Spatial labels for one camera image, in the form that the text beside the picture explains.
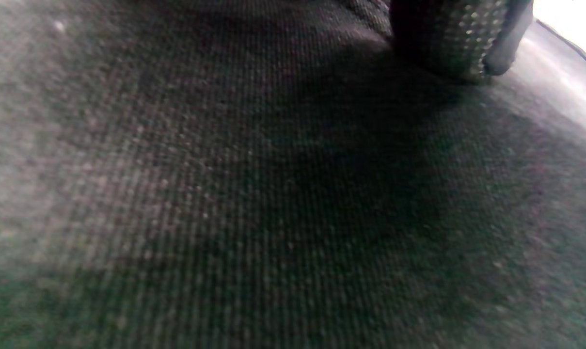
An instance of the bright light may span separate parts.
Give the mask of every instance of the bright light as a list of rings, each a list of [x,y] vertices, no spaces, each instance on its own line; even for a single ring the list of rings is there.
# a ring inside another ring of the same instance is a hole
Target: bright light
[[[586,53],[586,0],[534,0],[534,17]]]

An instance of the gray fabric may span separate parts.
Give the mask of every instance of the gray fabric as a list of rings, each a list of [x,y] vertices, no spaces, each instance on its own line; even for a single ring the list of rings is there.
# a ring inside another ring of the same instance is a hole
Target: gray fabric
[[[586,62],[354,5],[0,1],[0,349],[586,348]]]

